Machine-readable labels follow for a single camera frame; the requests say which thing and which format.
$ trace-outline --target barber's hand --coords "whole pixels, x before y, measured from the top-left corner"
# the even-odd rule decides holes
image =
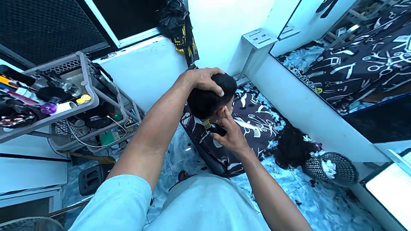
[[[226,128],[227,134],[225,136],[220,136],[217,133],[213,133],[212,137],[224,147],[237,153],[237,155],[241,156],[248,153],[251,148],[248,146],[247,140],[245,140],[240,127],[234,121],[227,107],[224,109],[224,114],[226,117],[219,120],[217,123]]]
[[[218,96],[223,96],[224,91],[223,89],[218,86],[213,80],[211,80],[211,76],[215,74],[224,74],[218,67],[214,68],[203,68],[203,69],[195,69],[195,70],[188,70],[181,74],[182,78],[189,79],[192,87],[202,89],[202,90],[211,90],[215,92]]]

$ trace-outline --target white shirt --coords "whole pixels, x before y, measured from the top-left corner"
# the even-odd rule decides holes
[[[151,188],[143,178],[120,175],[105,181],[70,230],[143,230]],[[248,197],[230,180],[196,175],[177,184],[160,215],[145,230],[269,230]]]

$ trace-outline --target shirt sleeve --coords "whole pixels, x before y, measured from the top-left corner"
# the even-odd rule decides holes
[[[70,230],[143,230],[150,206],[151,187],[134,175],[106,180]]]

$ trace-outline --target barber's left hand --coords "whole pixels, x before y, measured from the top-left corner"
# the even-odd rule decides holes
[[[183,78],[189,78],[192,86],[194,88],[202,89],[202,90],[211,90],[215,92],[218,96],[223,96],[224,91],[223,89],[218,86],[213,80],[211,80],[211,76],[215,74],[224,74],[218,67],[214,68],[202,68],[202,69],[195,69],[195,70],[188,70],[180,75]]]

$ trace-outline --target neck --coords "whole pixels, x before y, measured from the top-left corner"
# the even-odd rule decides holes
[[[210,118],[209,120],[210,120],[210,123],[215,123],[215,122],[217,122],[217,120],[214,119],[214,118]]]

